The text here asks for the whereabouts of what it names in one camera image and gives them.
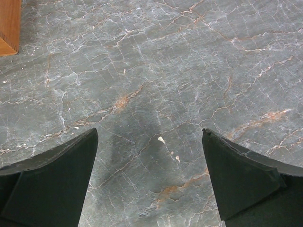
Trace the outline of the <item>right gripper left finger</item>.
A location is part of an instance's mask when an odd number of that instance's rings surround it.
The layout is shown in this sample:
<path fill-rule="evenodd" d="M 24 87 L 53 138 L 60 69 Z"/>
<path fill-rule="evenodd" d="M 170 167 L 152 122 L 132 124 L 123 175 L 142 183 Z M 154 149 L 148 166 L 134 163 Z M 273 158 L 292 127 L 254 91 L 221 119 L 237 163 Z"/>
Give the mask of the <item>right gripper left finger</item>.
<path fill-rule="evenodd" d="M 98 148 L 89 129 L 70 141 L 0 169 L 2 227 L 76 227 Z"/>

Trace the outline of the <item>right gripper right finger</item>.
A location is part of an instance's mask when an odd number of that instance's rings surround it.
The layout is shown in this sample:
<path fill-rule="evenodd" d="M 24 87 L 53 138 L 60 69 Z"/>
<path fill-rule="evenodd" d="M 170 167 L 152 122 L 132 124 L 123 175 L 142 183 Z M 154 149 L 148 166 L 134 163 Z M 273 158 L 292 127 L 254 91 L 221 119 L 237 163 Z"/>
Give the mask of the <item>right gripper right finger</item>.
<path fill-rule="evenodd" d="M 211 129 L 203 150 L 220 215 L 228 227 L 300 227 L 303 170 L 240 146 Z"/>

